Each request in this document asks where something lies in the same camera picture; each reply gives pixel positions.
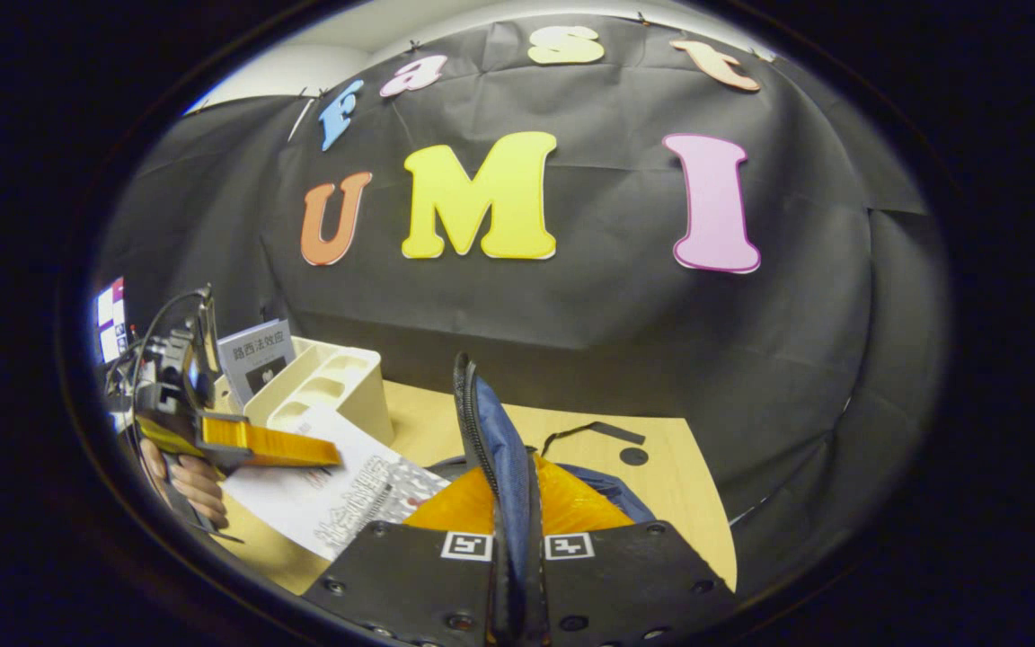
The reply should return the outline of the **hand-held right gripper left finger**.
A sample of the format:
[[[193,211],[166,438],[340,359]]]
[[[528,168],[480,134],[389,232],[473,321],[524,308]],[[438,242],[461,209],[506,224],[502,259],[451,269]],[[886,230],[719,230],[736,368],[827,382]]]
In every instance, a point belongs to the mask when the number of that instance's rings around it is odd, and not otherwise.
[[[324,609],[383,640],[493,646],[494,529],[481,468],[456,486],[484,492],[483,531],[373,521],[324,574]]]

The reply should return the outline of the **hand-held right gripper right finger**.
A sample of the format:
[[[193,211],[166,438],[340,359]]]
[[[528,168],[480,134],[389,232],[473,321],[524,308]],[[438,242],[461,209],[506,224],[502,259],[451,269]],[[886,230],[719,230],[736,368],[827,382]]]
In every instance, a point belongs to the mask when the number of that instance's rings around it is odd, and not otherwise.
[[[739,609],[716,574],[633,489],[535,455],[549,646],[675,646]]]

